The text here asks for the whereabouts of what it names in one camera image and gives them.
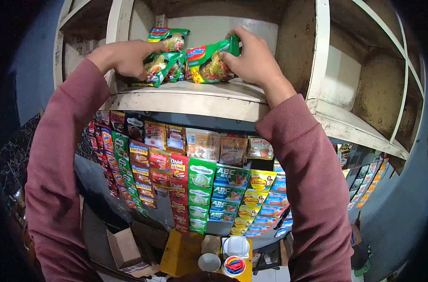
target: gray wall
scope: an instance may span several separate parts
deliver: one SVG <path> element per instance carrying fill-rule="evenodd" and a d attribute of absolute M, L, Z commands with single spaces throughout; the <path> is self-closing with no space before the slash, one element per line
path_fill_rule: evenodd
<path fill-rule="evenodd" d="M 25 33 L 10 71 L 16 71 L 17 103 L 21 125 L 43 110 L 54 92 L 53 49 L 55 29 L 64 0 L 48 1 Z"/>
<path fill-rule="evenodd" d="M 26 33 L 10 67 L 17 73 L 17 101 L 21 124 L 45 109 L 53 86 L 52 57 L 55 28 L 63 0 L 49 1 Z M 212 128 L 253 130 L 253 124 L 216 118 L 199 118 L 163 113 L 156 118 L 183 124 L 197 124 Z M 396 270 L 415 245 L 428 217 L 428 83 L 426 108 L 420 128 L 420 142 L 402 175 L 389 179 L 392 169 L 380 180 L 362 210 L 362 230 L 365 243 L 373 248 L 368 282 L 379 281 Z M 86 174 L 92 167 L 86 160 L 76 160 L 77 170 Z M 349 212 L 352 221 L 357 208 Z"/>
<path fill-rule="evenodd" d="M 428 220 L 428 76 L 425 92 L 419 143 L 401 176 L 389 179 L 390 167 L 362 208 L 360 233 L 373 251 L 371 269 L 365 274 L 367 282 L 380 281 L 405 262 Z"/>

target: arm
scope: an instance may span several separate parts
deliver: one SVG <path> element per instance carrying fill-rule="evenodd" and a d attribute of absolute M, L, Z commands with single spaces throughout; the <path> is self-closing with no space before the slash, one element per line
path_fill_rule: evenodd
<path fill-rule="evenodd" d="M 98 48 L 48 102 L 32 142 L 25 186 L 29 234 L 47 281 L 101 281 L 90 268 L 79 228 L 76 146 L 83 128 L 110 95 L 104 74 L 115 68 L 143 78 L 143 59 L 163 48 L 143 41 Z"/>
<path fill-rule="evenodd" d="M 239 77 L 260 85 L 271 108 L 255 129 L 272 144 L 286 173 L 294 218 L 291 281 L 350 281 L 349 194 L 333 146 L 266 42 L 242 27 L 227 37 L 232 33 L 242 40 L 242 54 L 222 53 L 222 59 Z"/>

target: white plastic container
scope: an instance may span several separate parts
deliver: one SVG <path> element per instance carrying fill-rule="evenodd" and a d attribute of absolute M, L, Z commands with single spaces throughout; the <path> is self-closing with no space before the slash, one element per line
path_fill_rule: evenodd
<path fill-rule="evenodd" d="M 245 267 L 246 267 L 245 260 L 243 260 L 241 257 L 236 256 L 236 255 L 234 255 L 232 257 L 236 257 L 239 260 L 241 260 L 244 263 L 244 269 L 240 273 L 238 273 L 238 274 L 231 274 L 231 273 L 229 273 L 228 270 L 227 270 L 227 268 L 225 267 L 225 265 L 227 264 L 228 259 L 230 258 L 230 257 L 228 257 L 228 259 L 226 259 L 225 262 L 222 264 L 222 272 L 223 272 L 223 274 L 225 274 L 228 277 L 235 277 L 235 276 L 243 274 L 244 271 L 245 271 Z"/>
<path fill-rule="evenodd" d="M 248 254 L 250 244 L 244 236 L 231 235 L 223 244 L 223 250 L 228 256 L 243 257 Z"/>
<path fill-rule="evenodd" d="M 198 258 L 198 268 L 202 271 L 216 272 L 220 264 L 220 258 L 215 254 L 205 253 Z"/>

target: colorful rubber bands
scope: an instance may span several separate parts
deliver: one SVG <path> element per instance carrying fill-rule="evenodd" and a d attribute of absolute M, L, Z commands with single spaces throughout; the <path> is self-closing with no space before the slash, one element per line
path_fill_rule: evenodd
<path fill-rule="evenodd" d="M 225 269 L 231 274 L 242 273 L 245 269 L 245 262 L 235 256 L 229 257 L 225 263 Z"/>

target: hand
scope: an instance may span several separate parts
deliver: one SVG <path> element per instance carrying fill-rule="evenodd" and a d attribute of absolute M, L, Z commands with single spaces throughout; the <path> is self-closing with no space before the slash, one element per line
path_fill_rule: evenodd
<path fill-rule="evenodd" d="M 162 42 L 150 43 L 140 39 L 115 42 L 97 48 L 88 57 L 104 75 L 110 69 L 115 69 L 121 75 L 147 79 L 143 68 L 143 60 L 152 53 L 166 52 Z"/>
<path fill-rule="evenodd" d="M 225 39 L 236 34 L 242 42 L 242 53 L 235 57 L 222 52 L 220 57 L 245 82 L 263 88 L 271 108 L 296 95 L 291 83 L 282 74 L 264 39 L 248 32 L 242 26 L 232 29 Z"/>

